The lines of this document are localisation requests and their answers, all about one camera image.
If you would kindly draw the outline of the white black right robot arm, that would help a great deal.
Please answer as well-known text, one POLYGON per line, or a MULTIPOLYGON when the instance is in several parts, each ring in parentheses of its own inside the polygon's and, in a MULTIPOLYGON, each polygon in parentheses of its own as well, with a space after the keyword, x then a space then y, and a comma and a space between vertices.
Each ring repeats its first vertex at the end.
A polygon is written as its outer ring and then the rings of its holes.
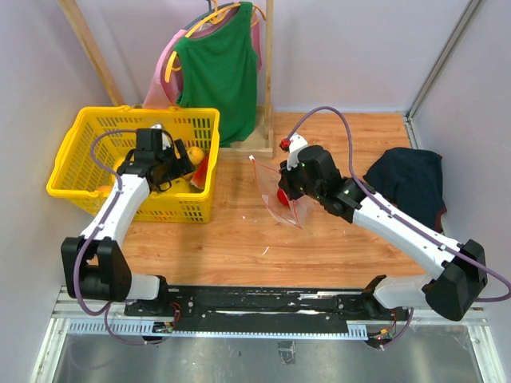
POLYGON ((410 218, 364 183, 343 177, 331 154, 305 140, 285 143, 287 160, 280 165, 279 187, 290 200, 308 196, 324 210, 384 238, 425 271, 413 277, 375 277, 363 291, 362 311, 379 319, 398 307, 430 308, 460 321, 487 284, 476 267, 485 262, 483 247, 459 244, 410 218))

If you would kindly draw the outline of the red apple toy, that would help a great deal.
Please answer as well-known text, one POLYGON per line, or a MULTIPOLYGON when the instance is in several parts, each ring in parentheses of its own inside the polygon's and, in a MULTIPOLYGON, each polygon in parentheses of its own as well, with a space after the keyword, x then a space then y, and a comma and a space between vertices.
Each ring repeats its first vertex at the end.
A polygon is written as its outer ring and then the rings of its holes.
POLYGON ((277 200, 279 203, 285 207, 290 207, 292 204, 292 201, 288 199, 287 194, 282 188, 279 188, 276 192, 277 200))

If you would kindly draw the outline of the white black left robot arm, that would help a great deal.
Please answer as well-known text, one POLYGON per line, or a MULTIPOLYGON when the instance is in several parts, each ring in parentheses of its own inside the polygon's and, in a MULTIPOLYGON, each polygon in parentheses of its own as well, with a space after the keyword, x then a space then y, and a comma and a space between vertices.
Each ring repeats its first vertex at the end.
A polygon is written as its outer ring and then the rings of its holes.
POLYGON ((80 303, 143 300, 146 310, 160 316, 171 306, 163 277, 133 273, 121 247, 142 203, 152 193, 169 195, 194 166, 183 141, 173 139, 161 124, 139 128, 135 135, 135 147, 118 169, 102 166, 114 177, 112 191, 89 226, 65 238, 61 258, 68 294, 80 303))

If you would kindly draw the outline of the clear orange zip bag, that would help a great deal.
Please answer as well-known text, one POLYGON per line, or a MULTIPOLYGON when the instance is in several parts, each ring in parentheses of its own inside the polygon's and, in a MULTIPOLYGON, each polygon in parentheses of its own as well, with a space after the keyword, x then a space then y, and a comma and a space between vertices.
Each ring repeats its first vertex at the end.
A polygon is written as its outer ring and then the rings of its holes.
POLYGON ((276 196, 276 192, 280 188, 278 186, 279 169, 273 164, 257 160, 253 155, 250 155, 248 159, 252 162, 257 188, 270 215, 278 223, 302 229, 309 213, 315 206, 314 202, 304 196, 292 200, 290 207, 281 205, 276 196))

